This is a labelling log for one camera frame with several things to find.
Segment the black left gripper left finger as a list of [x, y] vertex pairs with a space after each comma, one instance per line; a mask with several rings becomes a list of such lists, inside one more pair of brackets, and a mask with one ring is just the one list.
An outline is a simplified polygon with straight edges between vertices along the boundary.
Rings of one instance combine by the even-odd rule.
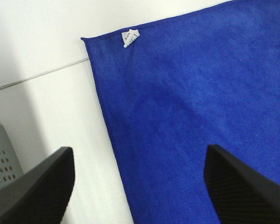
[[75, 183], [73, 149], [62, 147], [0, 190], [0, 224], [59, 224]]

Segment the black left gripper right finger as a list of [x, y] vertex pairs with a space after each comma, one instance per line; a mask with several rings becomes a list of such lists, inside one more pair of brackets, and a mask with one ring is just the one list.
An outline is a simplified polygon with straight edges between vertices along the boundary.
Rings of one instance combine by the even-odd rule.
[[280, 185], [220, 145], [209, 145], [204, 182], [222, 224], [280, 224]]

